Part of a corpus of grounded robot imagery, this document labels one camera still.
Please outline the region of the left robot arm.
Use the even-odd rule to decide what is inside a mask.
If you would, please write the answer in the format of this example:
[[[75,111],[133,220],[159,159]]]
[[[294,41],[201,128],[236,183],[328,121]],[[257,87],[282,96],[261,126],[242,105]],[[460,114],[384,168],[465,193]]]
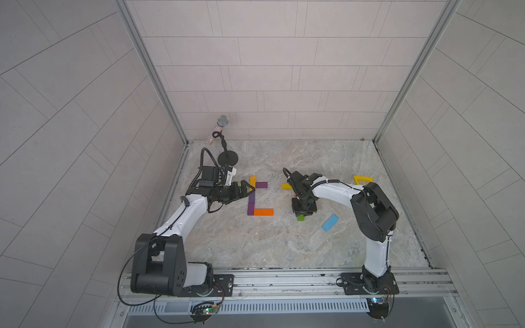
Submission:
[[[168,221],[135,244],[131,291],[139,294],[179,296],[185,290],[206,295],[214,289],[213,267],[206,262],[188,262],[184,240],[211,205],[222,206],[247,198],[256,188],[245,180],[234,182],[232,166],[202,166],[181,204]]]

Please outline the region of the amber long block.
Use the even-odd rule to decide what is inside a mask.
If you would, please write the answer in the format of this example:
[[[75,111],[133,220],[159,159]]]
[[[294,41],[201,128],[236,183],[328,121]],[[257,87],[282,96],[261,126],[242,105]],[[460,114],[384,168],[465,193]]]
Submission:
[[[250,176],[250,186],[252,187],[252,190],[255,190],[256,187],[256,176]]]

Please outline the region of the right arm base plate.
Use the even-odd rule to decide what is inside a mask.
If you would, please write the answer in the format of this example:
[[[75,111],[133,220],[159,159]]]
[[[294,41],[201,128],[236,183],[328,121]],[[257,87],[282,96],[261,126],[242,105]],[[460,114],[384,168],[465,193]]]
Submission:
[[[381,277],[372,273],[341,273],[336,285],[344,289],[346,295],[398,295],[399,287],[392,272]]]

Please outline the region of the light blue block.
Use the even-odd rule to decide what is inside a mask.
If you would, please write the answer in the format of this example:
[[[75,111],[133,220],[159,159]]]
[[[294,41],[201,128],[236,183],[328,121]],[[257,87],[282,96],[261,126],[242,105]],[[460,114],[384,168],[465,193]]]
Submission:
[[[322,225],[322,229],[325,231],[325,232],[328,232],[330,231],[334,225],[339,221],[339,216],[337,215],[331,215],[327,220],[326,222]]]

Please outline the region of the orange long block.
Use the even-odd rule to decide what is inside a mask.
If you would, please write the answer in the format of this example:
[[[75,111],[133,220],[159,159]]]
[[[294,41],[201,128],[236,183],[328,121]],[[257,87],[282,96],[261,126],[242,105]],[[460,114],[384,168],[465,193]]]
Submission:
[[[254,209],[254,216],[274,216],[273,209]]]

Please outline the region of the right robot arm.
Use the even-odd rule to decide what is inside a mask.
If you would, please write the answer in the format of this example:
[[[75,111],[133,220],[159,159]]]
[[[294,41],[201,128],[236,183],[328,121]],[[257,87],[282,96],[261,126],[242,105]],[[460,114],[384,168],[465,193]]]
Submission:
[[[295,193],[292,210],[296,216],[317,212],[317,200],[327,199],[354,211],[358,228],[366,237],[366,258],[358,286],[369,294],[385,288],[385,278],[391,274],[390,239],[399,219],[399,212],[383,192],[372,182],[366,185],[347,184],[328,179],[321,174],[303,175],[283,169],[287,183]]]

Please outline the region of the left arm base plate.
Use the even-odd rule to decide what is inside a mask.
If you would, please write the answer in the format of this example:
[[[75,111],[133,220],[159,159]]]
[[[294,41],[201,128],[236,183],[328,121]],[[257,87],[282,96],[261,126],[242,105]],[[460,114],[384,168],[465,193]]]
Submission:
[[[183,288],[179,297],[231,297],[234,282],[234,275],[215,274],[213,279],[207,278],[202,285]]]

